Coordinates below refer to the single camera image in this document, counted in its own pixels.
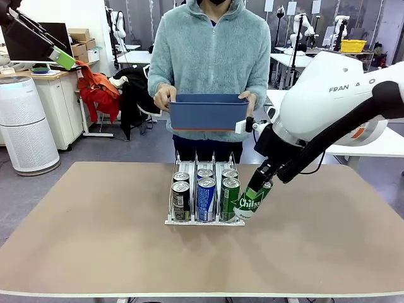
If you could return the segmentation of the black stand pole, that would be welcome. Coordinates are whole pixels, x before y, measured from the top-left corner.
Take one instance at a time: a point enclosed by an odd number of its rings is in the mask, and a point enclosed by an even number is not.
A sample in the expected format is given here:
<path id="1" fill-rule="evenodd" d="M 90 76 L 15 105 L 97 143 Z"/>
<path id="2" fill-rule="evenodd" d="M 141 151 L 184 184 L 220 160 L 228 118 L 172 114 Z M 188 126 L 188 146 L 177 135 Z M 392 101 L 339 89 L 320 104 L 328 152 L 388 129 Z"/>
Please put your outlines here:
<path id="1" fill-rule="evenodd" d="M 298 47 L 298 45 L 295 48 L 292 47 L 292 50 L 289 51 L 289 53 L 291 53 L 291 56 L 292 56 L 292 63 L 291 63 L 291 67 L 289 69 L 289 83 L 287 85 L 288 88 L 292 87 L 295 84 L 295 76 L 296 76 L 295 62 L 296 62 L 296 57 L 297 57 L 297 47 Z"/>

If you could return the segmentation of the person's left hand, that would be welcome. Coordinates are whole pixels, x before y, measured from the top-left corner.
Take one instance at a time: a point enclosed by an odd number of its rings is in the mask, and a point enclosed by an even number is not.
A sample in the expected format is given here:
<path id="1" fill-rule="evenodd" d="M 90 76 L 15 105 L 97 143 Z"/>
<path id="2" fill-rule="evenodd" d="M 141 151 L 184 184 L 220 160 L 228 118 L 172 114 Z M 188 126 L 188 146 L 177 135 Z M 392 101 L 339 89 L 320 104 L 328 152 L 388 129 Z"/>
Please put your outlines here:
<path id="1" fill-rule="evenodd" d="M 239 99 L 246 99 L 248 101 L 246 117 L 253 117 L 254 108 L 258 97 L 250 91 L 244 91 L 239 95 Z"/>

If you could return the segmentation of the black jacket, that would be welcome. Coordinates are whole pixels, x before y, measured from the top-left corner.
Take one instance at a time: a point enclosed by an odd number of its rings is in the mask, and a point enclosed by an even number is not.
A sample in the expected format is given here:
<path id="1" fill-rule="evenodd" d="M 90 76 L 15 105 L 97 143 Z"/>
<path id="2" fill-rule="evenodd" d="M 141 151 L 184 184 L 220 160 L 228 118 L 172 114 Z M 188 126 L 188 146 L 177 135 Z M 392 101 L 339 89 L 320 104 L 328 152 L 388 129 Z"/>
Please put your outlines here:
<path id="1" fill-rule="evenodd" d="M 140 128 L 142 133 L 148 118 L 162 115 L 162 110 L 154 104 L 148 93 L 149 70 L 149 64 L 138 64 L 118 71 L 110 79 L 121 90 L 121 129 L 128 141 L 133 128 Z"/>

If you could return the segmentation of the wooden shelf table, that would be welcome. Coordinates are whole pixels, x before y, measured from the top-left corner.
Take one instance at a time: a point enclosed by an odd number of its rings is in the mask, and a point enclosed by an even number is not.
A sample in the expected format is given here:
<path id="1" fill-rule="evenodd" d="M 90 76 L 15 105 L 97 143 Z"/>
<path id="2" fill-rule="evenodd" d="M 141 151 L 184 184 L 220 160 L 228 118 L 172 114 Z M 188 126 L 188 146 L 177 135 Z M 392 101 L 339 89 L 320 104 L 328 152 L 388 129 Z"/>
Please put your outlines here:
<path id="1" fill-rule="evenodd" d="M 368 72 L 370 70 L 373 58 L 374 58 L 373 52 L 363 52 L 361 54 L 360 60 L 362 62 L 363 69 L 365 72 Z"/>

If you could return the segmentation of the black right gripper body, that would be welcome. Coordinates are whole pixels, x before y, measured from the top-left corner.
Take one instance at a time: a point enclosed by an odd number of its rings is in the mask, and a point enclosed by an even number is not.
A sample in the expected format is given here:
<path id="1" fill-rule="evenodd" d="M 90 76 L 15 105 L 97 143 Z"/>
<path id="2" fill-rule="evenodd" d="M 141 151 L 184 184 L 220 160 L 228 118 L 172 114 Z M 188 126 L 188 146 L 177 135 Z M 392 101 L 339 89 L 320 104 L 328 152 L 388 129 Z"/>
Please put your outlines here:
<path id="1" fill-rule="evenodd" d="M 263 128 L 254 150 L 267 158 L 270 165 L 285 165 L 292 157 L 292 145 L 278 137 L 271 124 Z"/>

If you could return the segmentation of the white cylindrical air purifier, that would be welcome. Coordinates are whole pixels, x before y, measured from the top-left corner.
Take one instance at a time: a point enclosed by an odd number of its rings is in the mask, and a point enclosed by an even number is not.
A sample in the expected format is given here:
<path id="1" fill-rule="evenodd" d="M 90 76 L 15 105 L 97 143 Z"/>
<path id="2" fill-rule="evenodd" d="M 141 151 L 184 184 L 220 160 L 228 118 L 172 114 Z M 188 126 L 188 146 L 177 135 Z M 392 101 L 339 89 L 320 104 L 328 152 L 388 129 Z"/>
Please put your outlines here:
<path id="1" fill-rule="evenodd" d="M 60 165 L 51 128 L 31 77 L 0 78 L 0 133 L 17 174 L 46 174 Z"/>

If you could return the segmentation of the orange jacket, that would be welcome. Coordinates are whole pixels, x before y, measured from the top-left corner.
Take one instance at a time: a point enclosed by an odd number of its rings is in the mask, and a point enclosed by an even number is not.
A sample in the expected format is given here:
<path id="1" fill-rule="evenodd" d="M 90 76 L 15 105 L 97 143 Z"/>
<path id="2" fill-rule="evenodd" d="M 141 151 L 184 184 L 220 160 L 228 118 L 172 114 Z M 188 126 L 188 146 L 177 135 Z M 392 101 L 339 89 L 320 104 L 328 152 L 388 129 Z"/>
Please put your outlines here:
<path id="1" fill-rule="evenodd" d="M 78 89 L 83 103 L 88 107 L 92 122 L 98 119 L 97 112 L 107 114 L 114 122 L 119 114 L 121 94 L 102 73 L 93 73 L 83 61 L 76 60 L 81 68 L 82 77 L 78 78 Z"/>

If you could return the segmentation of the white metal desk leg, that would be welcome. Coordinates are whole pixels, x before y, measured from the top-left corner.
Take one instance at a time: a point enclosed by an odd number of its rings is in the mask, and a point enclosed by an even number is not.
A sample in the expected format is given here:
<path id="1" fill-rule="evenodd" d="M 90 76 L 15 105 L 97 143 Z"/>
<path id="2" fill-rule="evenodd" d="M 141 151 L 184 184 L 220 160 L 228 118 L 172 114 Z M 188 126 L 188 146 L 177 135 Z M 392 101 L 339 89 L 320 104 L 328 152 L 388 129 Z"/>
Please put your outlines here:
<path id="1" fill-rule="evenodd" d="M 83 136 L 84 137 L 93 137 L 93 138 L 114 138 L 113 133 L 103 133 L 102 132 L 102 123 L 100 123 L 100 130 L 98 132 L 90 132 L 89 127 L 93 124 L 91 121 L 87 121 L 86 111 L 84 107 L 83 100 L 79 91 L 75 91 L 78 96 L 78 103 L 80 105 L 81 110 L 81 118 L 82 118 L 82 125 L 83 125 Z"/>

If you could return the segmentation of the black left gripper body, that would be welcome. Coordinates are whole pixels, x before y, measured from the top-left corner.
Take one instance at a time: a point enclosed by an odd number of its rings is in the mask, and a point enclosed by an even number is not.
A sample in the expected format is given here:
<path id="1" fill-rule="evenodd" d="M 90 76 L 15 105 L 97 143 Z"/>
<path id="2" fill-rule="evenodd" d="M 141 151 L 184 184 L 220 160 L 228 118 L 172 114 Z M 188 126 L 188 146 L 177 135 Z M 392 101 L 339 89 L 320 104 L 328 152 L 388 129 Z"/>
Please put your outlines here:
<path id="1" fill-rule="evenodd" d="M 36 56 L 51 59 L 52 40 L 46 29 L 36 21 L 26 18 L 6 18 L 1 20 L 5 35 Z"/>

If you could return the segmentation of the black computer monitor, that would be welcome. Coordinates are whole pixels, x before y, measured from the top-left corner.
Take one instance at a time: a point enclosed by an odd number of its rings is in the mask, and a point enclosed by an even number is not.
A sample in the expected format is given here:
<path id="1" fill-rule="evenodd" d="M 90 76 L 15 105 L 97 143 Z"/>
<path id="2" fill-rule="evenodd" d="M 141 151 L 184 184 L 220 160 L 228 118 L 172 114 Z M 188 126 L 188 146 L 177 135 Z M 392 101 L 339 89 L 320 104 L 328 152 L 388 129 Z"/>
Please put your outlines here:
<path id="1" fill-rule="evenodd" d="M 69 41 L 68 29 L 65 23 L 49 23 L 49 22 L 39 22 L 39 24 L 46 29 L 47 33 L 52 35 L 55 39 L 60 41 L 66 46 L 65 52 L 70 56 L 73 56 L 71 49 L 71 44 Z M 5 29 L 2 27 L 3 37 L 6 44 L 7 52 L 9 58 L 16 62 L 52 62 L 48 57 L 37 56 L 30 50 L 26 50 L 21 47 L 18 43 L 12 41 L 6 36 Z"/>

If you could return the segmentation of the white can rack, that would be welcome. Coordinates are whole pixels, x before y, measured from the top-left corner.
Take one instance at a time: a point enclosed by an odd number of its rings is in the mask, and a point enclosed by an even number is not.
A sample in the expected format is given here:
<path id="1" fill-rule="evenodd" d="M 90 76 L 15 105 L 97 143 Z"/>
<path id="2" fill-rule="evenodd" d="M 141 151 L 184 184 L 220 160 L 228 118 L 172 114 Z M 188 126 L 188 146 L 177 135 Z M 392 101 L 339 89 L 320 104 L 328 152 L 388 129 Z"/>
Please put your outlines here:
<path id="1" fill-rule="evenodd" d="M 212 178 L 215 180 L 215 195 L 211 203 L 210 210 L 200 211 L 197 206 L 198 202 L 198 171 L 211 170 Z M 212 157 L 209 162 L 201 162 L 197 158 L 193 161 L 182 161 L 180 155 L 175 156 L 175 164 L 172 171 L 172 180 L 169 193 L 169 211 L 166 225 L 211 225 L 211 226 L 244 226 L 243 220 L 233 217 L 229 220 L 224 220 L 224 216 L 229 216 L 230 213 L 223 210 L 220 206 L 220 191 L 222 186 L 222 173 L 224 170 L 237 170 L 234 157 L 231 155 L 226 162 L 217 162 L 215 157 Z M 189 202 L 182 206 L 174 204 L 174 183 L 179 179 L 177 174 L 182 174 L 188 177 L 189 183 Z"/>

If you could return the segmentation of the person in teal fleece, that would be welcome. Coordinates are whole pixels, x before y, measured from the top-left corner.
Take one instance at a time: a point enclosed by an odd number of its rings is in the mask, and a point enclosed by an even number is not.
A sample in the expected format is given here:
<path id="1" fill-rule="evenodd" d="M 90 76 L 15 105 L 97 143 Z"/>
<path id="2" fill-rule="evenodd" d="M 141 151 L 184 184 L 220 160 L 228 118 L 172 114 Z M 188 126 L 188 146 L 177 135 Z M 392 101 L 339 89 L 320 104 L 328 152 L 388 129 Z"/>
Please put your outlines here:
<path id="1" fill-rule="evenodd" d="M 186 0 L 162 16 L 151 62 L 171 60 L 177 95 L 240 95 L 270 53 L 267 22 L 243 0 Z"/>

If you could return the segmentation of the yellow plastic crate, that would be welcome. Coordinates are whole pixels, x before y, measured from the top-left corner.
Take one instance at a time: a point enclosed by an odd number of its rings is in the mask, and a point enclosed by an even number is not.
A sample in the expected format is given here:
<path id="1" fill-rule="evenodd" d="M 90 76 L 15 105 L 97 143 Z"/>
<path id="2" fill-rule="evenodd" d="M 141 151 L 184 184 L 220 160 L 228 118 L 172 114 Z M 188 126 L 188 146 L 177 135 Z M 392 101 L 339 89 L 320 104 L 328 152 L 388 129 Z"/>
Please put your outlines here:
<path id="1" fill-rule="evenodd" d="M 340 52 L 361 53 L 364 50 L 366 43 L 366 40 L 342 40 Z"/>

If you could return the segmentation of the person's right forearm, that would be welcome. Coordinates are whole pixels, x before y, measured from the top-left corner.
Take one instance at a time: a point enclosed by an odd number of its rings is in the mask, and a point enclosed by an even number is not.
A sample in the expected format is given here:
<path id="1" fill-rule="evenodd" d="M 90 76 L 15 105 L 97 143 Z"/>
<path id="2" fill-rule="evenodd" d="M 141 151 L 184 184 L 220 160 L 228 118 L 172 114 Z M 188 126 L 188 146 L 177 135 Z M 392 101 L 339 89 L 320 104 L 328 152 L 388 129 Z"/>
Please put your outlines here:
<path id="1" fill-rule="evenodd" d="M 148 93 L 153 97 L 162 84 L 172 85 L 174 83 L 171 60 L 157 59 L 150 64 L 148 73 Z"/>

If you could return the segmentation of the blue bin with orange trim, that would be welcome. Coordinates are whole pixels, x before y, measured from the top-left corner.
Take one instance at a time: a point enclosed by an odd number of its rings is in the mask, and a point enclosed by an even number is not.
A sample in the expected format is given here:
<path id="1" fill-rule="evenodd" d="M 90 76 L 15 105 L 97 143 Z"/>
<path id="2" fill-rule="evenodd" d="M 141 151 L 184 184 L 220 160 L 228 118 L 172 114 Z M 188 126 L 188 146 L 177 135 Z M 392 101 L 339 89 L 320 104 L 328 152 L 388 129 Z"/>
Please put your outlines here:
<path id="1" fill-rule="evenodd" d="M 170 103 L 170 123 L 178 131 L 234 131 L 248 106 L 238 94 L 178 94 Z"/>

